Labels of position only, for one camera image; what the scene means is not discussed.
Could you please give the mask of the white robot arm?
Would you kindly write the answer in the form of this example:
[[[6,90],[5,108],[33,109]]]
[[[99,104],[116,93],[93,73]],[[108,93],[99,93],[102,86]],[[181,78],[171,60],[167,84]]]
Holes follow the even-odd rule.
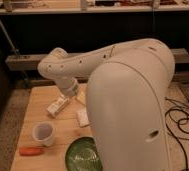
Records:
[[[39,73],[74,96],[88,79],[86,109],[103,171],[171,171],[164,117],[174,56],[162,41],[116,43],[70,57],[61,48],[38,64]]]

